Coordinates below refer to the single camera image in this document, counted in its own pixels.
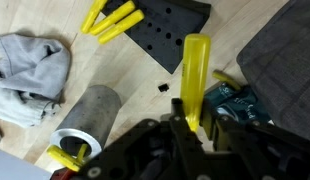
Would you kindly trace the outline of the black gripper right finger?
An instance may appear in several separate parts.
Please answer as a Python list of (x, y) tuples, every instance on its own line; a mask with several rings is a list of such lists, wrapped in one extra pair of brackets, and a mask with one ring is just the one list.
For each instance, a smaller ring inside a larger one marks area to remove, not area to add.
[(213, 180), (310, 180), (310, 141), (253, 120), (244, 125), (202, 106), (200, 126), (213, 142)]

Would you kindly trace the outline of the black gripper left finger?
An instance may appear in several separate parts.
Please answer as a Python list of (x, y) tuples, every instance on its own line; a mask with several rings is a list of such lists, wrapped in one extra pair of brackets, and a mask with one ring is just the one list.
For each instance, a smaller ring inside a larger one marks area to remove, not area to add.
[(197, 180), (207, 166), (183, 101), (163, 121), (144, 119), (89, 160), (70, 180)]

